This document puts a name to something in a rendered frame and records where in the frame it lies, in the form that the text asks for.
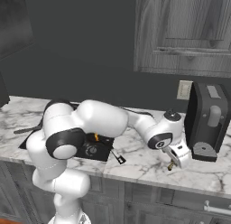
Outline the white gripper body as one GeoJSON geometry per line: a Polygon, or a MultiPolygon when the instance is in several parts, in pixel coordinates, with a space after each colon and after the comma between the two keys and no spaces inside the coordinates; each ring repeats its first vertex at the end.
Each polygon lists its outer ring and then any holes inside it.
{"type": "Polygon", "coordinates": [[[187,149],[186,151],[175,151],[171,150],[171,161],[174,165],[180,167],[181,169],[185,168],[189,163],[189,154],[190,150],[187,149]]]}

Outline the grey wooden drawer front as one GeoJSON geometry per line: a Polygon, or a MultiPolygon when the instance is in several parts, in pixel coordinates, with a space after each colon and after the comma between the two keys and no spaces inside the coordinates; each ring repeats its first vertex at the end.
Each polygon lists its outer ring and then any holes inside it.
{"type": "Polygon", "coordinates": [[[210,207],[231,210],[231,199],[133,182],[125,184],[125,199],[149,205],[172,205],[189,210],[203,210],[205,201],[209,201],[210,207]]]}

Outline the black coffee machine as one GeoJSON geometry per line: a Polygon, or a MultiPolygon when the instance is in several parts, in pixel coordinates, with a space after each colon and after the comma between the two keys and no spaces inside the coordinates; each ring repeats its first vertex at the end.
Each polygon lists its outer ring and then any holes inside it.
{"type": "Polygon", "coordinates": [[[215,162],[231,121],[231,97],[220,84],[193,82],[184,119],[192,158],[215,162]]]}

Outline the grey wooden cupboard door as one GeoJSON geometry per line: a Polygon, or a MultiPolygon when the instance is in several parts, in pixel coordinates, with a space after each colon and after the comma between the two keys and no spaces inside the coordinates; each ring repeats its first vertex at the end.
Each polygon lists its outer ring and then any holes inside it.
{"type": "Polygon", "coordinates": [[[231,218],[169,205],[147,205],[127,201],[125,203],[125,224],[231,224],[231,218]]]}

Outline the narrow grey wooden panel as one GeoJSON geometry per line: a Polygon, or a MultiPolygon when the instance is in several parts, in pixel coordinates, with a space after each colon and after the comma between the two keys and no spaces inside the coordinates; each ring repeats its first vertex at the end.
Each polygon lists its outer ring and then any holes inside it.
{"type": "Polygon", "coordinates": [[[88,194],[81,199],[92,224],[124,224],[125,183],[103,177],[90,177],[88,194]]]}

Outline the black hob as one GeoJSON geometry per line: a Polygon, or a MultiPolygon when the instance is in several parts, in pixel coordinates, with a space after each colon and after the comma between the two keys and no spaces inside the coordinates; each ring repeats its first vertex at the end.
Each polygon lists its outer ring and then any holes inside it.
{"type": "Polygon", "coordinates": [[[152,115],[85,100],[73,106],[67,100],[51,101],[43,111],[41,130],[29,132],[21,144],[34,162],[72,157],[105,162],[114,140],[132,127],[144,135],[154,124],[152,115]]]}

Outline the grey wooden base cupboard run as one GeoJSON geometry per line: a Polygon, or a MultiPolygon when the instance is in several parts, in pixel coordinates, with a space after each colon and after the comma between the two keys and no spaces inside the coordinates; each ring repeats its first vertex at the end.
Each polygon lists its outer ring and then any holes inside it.
{"type": "Polygon", "coordinates": [[[35,167],[25,163],[0,161],[10,195],[20,211],[23,224],[48,224],[55,214],[53,194],[32,183],[35,167]]]}

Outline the dark appliance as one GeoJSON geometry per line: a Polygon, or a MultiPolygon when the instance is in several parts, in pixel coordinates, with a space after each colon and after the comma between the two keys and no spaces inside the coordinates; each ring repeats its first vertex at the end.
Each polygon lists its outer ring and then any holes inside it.
{"type": "Polygon", "coordinates": [[[2,74],[0,73],[0,108],[8,104],[10,101],[5,82],[2,74]]]}

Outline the dark grey extractor hood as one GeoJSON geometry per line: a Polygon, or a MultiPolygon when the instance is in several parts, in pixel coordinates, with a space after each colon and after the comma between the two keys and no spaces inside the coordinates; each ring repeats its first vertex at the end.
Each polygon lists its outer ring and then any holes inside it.
{"type": "Polygon", "coordinates": [[[26,0],[0,0],[0,60],[32,44],[26,0]]]}

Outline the white wall socket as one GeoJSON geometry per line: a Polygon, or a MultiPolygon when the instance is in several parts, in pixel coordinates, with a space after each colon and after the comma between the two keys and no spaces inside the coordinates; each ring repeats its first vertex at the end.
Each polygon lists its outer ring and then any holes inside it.
{"type": "Polygon", "coordinates": [[[178,86],[177,99],[188,100],[190,95],[192,81],[181,80],[178,86]]]}

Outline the grey wooden wall cupboard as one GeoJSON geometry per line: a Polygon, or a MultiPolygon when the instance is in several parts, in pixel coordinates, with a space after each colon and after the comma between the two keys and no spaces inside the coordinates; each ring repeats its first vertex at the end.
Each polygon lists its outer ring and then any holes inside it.
{"type": "Polygon", "coordinates": [[[134,69],[231,78],[231,0],[136,0],[134,69]]]}

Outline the dark grey handled pan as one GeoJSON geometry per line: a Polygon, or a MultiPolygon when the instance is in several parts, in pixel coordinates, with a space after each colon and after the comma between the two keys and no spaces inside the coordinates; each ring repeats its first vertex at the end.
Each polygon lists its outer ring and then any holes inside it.
{"type": "Polygon", "coordinates": [[[24,128],[24,129],[18,129],[14,131],[14,134],[19,135],[23,133],[32,132],[32,131],[38,131],[38,130],[41,130],[41,126],[34,126],[34,127],[24,128]]]}

